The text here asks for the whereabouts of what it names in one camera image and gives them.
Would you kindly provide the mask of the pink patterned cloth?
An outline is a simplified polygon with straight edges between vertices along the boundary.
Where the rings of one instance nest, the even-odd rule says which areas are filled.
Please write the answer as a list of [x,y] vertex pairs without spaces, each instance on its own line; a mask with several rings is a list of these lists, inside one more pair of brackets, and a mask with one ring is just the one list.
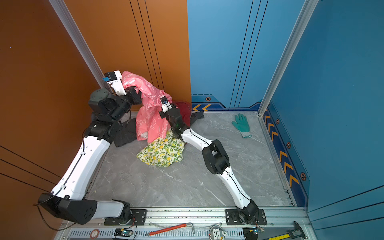
[[136,117],[137,140],[146,140],[149,144],[158,138],[165,138],[170,124],[162,119],[159,112],[162,111],[161,98],[166,97],[171,103],[172,97],[164,90],[159,90],[145,78],[124,71],[122,84],[125,89],[135,87],[142,93],[142,107]]

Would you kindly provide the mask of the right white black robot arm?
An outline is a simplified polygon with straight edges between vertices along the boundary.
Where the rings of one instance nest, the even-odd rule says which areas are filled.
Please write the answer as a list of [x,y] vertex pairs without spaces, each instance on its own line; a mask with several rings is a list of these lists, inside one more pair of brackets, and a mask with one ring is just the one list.
[[164,107],[159,111],[159,115],[168,121],[177,138],[201,151],[206,168],[221,179],[231,194],[240,222],[244,225],[256,223],[259,207],[237,180],[222,143],[219,140],[209,140],[188,127],[180,110],[175,106]]

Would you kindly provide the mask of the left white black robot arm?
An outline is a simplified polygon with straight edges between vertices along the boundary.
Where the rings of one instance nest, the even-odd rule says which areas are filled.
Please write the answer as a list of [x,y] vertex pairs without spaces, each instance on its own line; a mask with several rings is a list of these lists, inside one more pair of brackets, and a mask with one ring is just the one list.
[[84,225],[94,219],[113,219],[120,225],[132,219],[125,201],[96,201],[86,198],[98,165],[115,138],[123,130],[122,117],[133,105],[142,103],[142,93],[135,87],[114,95],[106,89],[94,91],[89,100],[93,120],[82,134],[78,153],[66,173],[49,194],[40,195],[35,207],[52,216]]

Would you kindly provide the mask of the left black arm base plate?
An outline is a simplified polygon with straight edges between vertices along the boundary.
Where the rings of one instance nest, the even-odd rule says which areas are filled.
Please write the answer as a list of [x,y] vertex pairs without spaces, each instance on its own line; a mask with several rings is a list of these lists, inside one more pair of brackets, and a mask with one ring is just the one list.
[[117,218],[105,218],[105,226],[143,226],[147,217],[146,209],[130,209]]

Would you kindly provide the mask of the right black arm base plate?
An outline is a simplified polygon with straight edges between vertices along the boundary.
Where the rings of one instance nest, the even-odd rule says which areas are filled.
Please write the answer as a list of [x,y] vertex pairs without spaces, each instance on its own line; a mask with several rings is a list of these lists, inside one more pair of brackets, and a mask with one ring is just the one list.
[[249,224],[245,224],[241,222],[241,219],[239,217],[239,212],[236,209],[226,209],[225,212],[226,212],[226,223],[229,226],[234,226],[234,225],[266,226],[268,224],[267,217],[263,209],[259,209],[258,215],[255,217],[254,221]]

